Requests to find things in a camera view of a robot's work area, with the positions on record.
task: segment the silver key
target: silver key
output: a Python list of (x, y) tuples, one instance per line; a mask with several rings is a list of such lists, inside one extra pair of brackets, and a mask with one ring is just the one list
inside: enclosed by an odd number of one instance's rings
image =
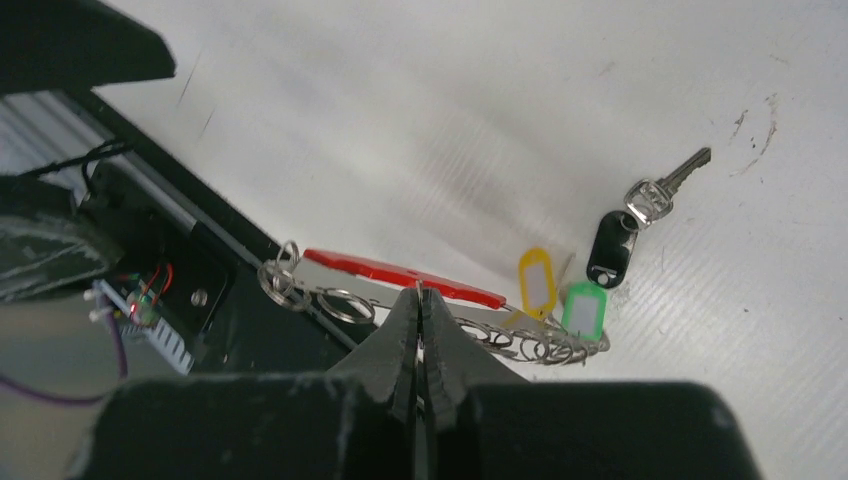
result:
[(639, 220), (640, 229), (648, 228), (657, 220), (665, 217), (674, 208), (672, 197), (680, 189), (680, 185), (695, 170), (710, 163), (712, 150), (704, 147), (698, 150), (689, 160), (683, 162), (670, 175), (658, 181), (640, 180), (624, 196), (627, 209)]

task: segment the yellow key tag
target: yellow key tag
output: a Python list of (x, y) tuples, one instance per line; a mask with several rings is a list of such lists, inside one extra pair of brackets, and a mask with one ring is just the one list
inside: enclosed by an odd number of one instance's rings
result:
[(541, 320), (556, 306), (556, 282), (551, 256), (543, 248), (531, 248), (518, 262), (524, 313)]

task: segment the red handle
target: red handle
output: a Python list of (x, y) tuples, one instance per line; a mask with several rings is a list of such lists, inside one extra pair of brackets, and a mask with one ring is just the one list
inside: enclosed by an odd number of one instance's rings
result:
[(341, 270), (353, 275), (361, 275), (401, 287), (414, 287), (418, 280), (421, 280), (424, 282), (425, 287), (435, 288), (445, 297), (474, 302), (493, 309), (499, 309), (506, 304), (506, 298), (495, 293), (480, 290), (464, 283), (454, 282), (447, 278), (430, 275), (429, 273), (410, 270), (405, 267), (378, 262), (368, 258), (314, 249), (308, 249), (303, 252), (303, 257), (333, 270)]

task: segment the green key tag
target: green key tag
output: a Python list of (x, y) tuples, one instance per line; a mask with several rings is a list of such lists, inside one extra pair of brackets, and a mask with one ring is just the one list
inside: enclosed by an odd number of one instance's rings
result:
[(562, 326), (572, 335), (598, 341), (604, 333), (607, 294), (603, 288), (589, 283), (575, 283), (568, 289)]

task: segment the black key tag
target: black key tag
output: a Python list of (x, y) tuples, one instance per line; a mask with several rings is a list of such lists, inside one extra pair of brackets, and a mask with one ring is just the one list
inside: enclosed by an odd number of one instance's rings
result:
[(612, 211), (601, 219), (586, 276), (603, 288), (615, 288), (624, 281), (630, 256), (636, 245), (639, 224), (629, 213)]

